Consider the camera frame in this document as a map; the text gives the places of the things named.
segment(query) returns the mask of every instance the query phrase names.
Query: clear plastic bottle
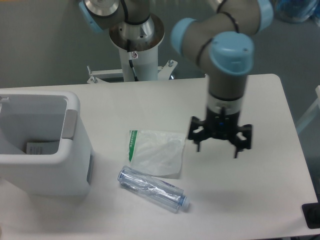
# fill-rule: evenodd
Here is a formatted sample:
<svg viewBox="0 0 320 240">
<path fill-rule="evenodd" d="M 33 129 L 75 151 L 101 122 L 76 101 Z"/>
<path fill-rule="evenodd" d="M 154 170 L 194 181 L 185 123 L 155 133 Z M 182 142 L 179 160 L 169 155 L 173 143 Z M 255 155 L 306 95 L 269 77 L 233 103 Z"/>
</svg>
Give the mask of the clear plastic bottle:
<svg viewBox="0 0 320 240">
<path fill-rule="evenodd" d="M 160 205 L 172 212 L 179 208 L 185 211 L 189 206 L 189 199 L 183 195 L 184 191 L 170 183 L 124 166 L 119 173 L 118 181 L 129 191 L 143 195 L 157 201 Z"/>
<path fill-rule="evenodd" d="M 319 0 L 274 0 L 274 11 L 289 23 L 302 23 L 313 13 Z"/>
<path fill-rule="evenodd" d="M 313 20 L 315 23 L 320 27 L 320 3 L 316 6 L 314 13 L 313 13 Z"/>
</svg>

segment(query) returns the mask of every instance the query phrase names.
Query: metal bracket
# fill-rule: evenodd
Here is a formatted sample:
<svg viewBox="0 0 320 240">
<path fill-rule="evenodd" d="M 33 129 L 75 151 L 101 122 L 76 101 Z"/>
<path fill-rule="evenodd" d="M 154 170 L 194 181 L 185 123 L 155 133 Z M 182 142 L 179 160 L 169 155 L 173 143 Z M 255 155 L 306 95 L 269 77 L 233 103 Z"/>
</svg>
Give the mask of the metal bracket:
<svg viewBox="0 0 320 240">
<path fill-rule="evenodd" d="M 158 67 L 158 80 L 173 80 L 173 71 L 175 70 L 178 62 L 169 60 L 166 65 Z M 102 79 L 114 79 L 121 78 L 124 76 L 122 69 L 114 70 L 102 70 L 102 71 L 91 71 L 89 66 L 86 66 L 89 74 L 88 84 L 108 83 Z"/>
<path fill-rule="evenodd" d="M 317 98 L 296 122 L 296 132 L 300 134 L 319 113 L 320 100 Z"/>
<path fill-rule="evenodd" d="M 1 97 L 0 96 L 0 102 L 8 102 L 9 101 L 9 97 Z"/>
</svg>

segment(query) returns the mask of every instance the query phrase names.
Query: plastic bag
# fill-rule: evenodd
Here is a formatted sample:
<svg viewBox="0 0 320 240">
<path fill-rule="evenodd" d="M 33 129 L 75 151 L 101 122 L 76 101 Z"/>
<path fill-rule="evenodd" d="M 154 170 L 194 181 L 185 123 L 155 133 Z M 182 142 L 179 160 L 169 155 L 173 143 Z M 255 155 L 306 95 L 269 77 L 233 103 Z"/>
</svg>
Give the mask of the plastic bag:
<svg viewBox="0 0 320 240">
<path fill-rule="evenodd" d="M 151 176 L 178 174 L 186 135 L 176 132 L 131 130 L 128 159 L 133 169 Z"/>
</svg>

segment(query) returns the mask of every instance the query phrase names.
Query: white container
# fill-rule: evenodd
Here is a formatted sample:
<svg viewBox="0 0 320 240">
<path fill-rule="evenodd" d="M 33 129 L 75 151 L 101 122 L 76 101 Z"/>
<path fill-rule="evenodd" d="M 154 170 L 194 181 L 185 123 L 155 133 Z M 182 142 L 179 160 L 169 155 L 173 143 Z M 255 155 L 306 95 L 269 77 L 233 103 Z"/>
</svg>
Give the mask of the white container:
<svg viewBox="0 0 320 240">
<path fill-rule="evenodd" d="M 50 154 L 27 154 L 27 144 Z M 0 177 L 31 194 L 85 195 L 92 156 L 74 93 L 0 90 Z"/>
</svg>

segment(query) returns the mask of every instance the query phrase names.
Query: blue joint cap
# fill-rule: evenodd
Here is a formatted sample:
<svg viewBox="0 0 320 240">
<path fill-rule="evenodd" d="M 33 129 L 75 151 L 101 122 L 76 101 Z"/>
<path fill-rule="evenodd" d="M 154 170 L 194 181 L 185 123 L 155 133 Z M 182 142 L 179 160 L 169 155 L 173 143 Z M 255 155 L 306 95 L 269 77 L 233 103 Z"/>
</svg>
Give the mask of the blue joint cap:
<svg viewBox="0 0 320 240">
<path fill-rule="evenodd" d="M 258 0 L 260 8 L 260 27 L 259 31 L 267 28 L 274 19 L 274 9 L 269 0 Z"/>
<path fill-rule="evenodd" d="M 241 76 L 248 74 L 254 65 L 254 48 L 247 35 L 226 31 L 214 37 L 209 56 L 222 72 Z"/>
<path fill-rule="evenodd" d="M 101 33 L 103 32 L 103 30 L 99 27 L 99 25 L 95 22 L 95 20 L 92 18 L 92 16 L 90 15 L 90 13 L 88 12 L 86 6 L 84 5 L 84 2 L 81 1 L 79 3 L 79 8 L 85 18 L 85 21 L 89 24 L 90 28 L 92 31 L 94 31 L 95 33 Z"/>
<path fill-rule="evenodd" d="M 171 45 L 173 48 L 180 54 L 183 55 L 182 53 L 182 43 L 185 37 L 185 33 L 193 22 L 195 22 L 193 18 L 184 18 L 178 21 L 172 31 L 171 31 Z"/>
</svg>

